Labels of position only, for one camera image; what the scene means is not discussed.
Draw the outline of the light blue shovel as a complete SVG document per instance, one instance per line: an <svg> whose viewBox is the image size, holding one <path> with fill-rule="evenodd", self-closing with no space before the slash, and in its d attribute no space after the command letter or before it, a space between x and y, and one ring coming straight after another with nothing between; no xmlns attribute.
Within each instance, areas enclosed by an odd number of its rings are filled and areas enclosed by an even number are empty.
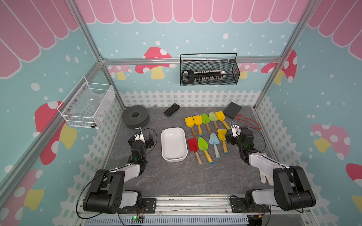
<svg viewBox="0 0 362 226"><path fill-rule="evenodd" d="M219 139L218 139L218 137L216 136L215 133L210 134L209 144L214 147L216 158L219 159L220 158L220 153L219 153L219 150L218 150L217 146L220 144L220 141L219 141Z"/></svg>

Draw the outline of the light green shovel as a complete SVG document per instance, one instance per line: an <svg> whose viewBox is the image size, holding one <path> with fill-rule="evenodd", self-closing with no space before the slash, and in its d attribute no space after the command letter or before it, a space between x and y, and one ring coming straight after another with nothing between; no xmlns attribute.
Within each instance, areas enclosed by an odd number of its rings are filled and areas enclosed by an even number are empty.
<svg viewBox="0 0 362 226"><path fill-rule="evenodd" d="M210 112L210 113L208 114L208 117L209 117L210 121L213 122L215 129L218 130L218 129L219 129L219 127L218 127L218 125L217 125L218 118L217 118L217 116L216 116L216 113Z"/></svg>

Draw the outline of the white plastic storage box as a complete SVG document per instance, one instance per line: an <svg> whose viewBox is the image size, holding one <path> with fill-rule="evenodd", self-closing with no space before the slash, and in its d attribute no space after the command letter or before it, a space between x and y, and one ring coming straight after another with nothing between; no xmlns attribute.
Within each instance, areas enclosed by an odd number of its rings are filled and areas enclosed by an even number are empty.
<svg viewBox="0 0 362 226"><path fill-rule="evenodd" d="M185 132L180 127L168 128L161 133L162 157L168 163L184 161L188 155Z"/></svg>

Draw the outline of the green shovel wooden handle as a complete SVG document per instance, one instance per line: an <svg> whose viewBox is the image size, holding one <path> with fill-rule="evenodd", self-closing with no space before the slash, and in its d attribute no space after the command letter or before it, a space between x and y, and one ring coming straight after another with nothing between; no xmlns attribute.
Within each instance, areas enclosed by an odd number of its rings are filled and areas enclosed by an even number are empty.
<svg viewBox="0 0 362 226"><path fill-rule="evenodd" d="M202 122L203 124L206 126L206 129L209 133L211 133L211 128L209 126L209 123L210 123L210 119L208 117L208 115L206 113L203 113L202 114Z"/></svg>

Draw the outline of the yellow shovel blue tip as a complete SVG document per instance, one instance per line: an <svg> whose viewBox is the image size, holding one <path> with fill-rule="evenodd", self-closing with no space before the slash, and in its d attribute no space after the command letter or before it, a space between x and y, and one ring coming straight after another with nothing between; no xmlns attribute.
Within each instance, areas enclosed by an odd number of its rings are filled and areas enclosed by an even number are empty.
<svg viewBox="0 0 362 226"><path fill-rule="evenodd" d="M199 136L203 137L203 131L202 131L202 128L201 128L201 124L203 123L202 116L201 115L195 115L195 116L193 116L193 120L194 120L194 123L198 126Z"/></svg>

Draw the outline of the red shovel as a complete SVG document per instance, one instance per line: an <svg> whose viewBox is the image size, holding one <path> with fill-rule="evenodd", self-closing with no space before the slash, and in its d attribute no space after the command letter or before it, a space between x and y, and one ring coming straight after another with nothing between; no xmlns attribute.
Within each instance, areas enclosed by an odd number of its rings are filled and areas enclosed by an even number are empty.
<svg viewBox="0 0 362 226"><path fill-rule="evenodd" d="M190 151L195 154L198 163L202 164L201 158L200 158L200 156L198 154L199 147L198 147L197 139L196 138L190 138L187 141L188 141Z"/></svg>

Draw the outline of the yellow shovel wooden handle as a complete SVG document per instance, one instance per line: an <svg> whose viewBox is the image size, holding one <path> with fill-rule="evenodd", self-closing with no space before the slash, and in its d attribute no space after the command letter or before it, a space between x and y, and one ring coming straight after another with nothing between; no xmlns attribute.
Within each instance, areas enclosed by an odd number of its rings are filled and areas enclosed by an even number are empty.
<svg viewBox="0 0 362 226"><path fill-rule="evenodd" d="M185 118L185 123L191 129L191 132L192 132L193 136L196 137L197 134L196 134L196 132L194 130L195 122L194 122L193 117L191 116L191 117Z"/></svg>

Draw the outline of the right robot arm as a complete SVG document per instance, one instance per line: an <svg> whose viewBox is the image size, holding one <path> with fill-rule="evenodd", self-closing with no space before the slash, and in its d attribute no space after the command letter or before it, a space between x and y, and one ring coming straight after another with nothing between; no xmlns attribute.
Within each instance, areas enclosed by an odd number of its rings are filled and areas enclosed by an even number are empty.
<svg viewBox="0 0 362 226"><path fill-rule="evenodd" d="M247 128L234 127L225 134L226 142L236 145L240 158L272 178L272 189L254 189L245 194L245 205L277 206L284 211L299 210L316 205L304 169L277 162L254 148L254 135Z"/></svg>

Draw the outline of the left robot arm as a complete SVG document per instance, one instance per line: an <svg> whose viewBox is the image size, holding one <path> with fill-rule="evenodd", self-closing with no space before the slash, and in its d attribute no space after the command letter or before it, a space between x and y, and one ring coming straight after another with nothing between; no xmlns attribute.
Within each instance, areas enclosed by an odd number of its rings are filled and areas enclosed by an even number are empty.
<svg viewBox="0 0 362 226"><path fill-rule="evenodd" d="M75 211L80 219L91 219L91 217L80 216L78 209L83 193L82 208L84 211L94 212L99 216L105 214L120 214L123 210L135 211L136 216L145 212L147 204L143 200L142 192L137 190L125 190L124 184L143 174L147 166L147 154L151 153L158 143L158 136L153 139L148 134L148 139L142 140L142 132L135 134L129 139L132 154L125 166L114 169L99 169L94 178L88 182L79 194Z"/></svg>

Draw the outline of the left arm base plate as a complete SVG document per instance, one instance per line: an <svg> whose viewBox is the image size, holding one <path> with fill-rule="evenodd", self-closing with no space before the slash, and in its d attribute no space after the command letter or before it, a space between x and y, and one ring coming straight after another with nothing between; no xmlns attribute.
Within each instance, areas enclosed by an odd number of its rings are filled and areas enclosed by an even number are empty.
<svg viewBox="0 0 362 226"><path fill-rule="evenodd" d="M156 211L156 198L145 198L137 202L135 206L127 206L118 210L119 214L154 214Z"/></svg>

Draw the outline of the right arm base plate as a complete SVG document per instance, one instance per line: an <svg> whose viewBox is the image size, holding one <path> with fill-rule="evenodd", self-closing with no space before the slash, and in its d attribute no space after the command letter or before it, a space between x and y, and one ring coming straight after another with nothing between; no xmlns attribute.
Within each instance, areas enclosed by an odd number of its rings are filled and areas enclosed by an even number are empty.
<svg viewBox="0 0 362 226"><path fill-rule="evenodd" d="M268 205L256 204L249 196L242 198L233 195L229 198L229 203L233 213L259 213L264 215L270 211Z"/></svg>

